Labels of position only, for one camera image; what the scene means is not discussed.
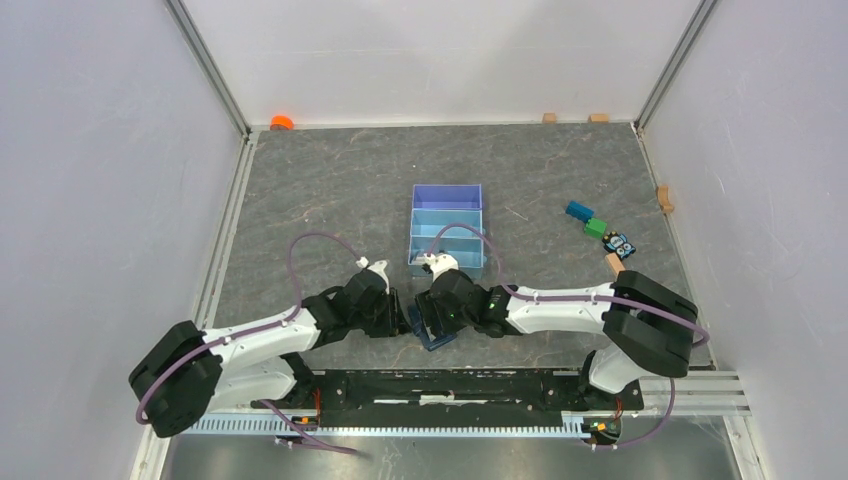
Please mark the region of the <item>blue card holder wallet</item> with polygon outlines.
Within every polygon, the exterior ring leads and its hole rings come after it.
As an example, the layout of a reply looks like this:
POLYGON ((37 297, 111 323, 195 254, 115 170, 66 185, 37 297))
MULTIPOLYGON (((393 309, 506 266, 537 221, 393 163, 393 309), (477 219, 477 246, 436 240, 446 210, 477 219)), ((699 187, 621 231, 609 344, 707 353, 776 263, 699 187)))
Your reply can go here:
POLYGON ((417 306, 408 306, 407 314, 412 333, 420 340, 422 346, 428 352, 442 348, 457 338, 455 333, 444 333, 438 327, 426 326, 423 315, 417 306))

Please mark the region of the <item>blue purple three-bin tray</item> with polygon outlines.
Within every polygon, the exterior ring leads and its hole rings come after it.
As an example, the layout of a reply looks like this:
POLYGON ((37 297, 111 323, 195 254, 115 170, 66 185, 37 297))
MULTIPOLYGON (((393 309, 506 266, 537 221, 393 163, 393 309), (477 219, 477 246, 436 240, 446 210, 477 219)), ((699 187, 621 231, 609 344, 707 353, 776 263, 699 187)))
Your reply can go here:
POLYGON ((407 265, 414 277, 424 277, 424 255, 447 253, 475 280, 482 278, 487 258, 483 228, 483 188, 480 184, 416 184, 412 190, 407 265))

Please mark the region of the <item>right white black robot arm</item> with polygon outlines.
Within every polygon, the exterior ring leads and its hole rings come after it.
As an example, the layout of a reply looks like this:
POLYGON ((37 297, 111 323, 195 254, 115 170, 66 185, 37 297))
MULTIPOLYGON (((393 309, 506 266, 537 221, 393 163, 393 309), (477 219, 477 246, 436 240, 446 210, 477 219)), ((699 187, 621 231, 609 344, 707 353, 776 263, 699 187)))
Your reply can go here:
POLYGON ((587 355, 577 382, 580 400, 591 408, 606 406, 645 376, 685 377, 693 349, 709 339, 693 302, 633 270, 611 283, 560 290, 485 289, 460 270, 445 270, 415 305, 436 334, 471 328, 491 338, 548 331, 605 336, 609 345, 587 355))

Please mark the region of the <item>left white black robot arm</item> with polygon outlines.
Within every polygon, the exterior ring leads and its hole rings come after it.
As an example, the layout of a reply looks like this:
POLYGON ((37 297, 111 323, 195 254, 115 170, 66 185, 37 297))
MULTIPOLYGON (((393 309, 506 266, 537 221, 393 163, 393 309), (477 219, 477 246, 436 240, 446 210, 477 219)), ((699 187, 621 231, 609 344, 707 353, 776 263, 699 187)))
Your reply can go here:
POLYGON ((136 420, 160 438, 175 436, 209 412, 259 400, 306 405, 314 394, 301 353, 340 342, 352 331, 371 338, 405 333, 385 260, 290 309, 239 327, 173 325, 129 375, 136 420))

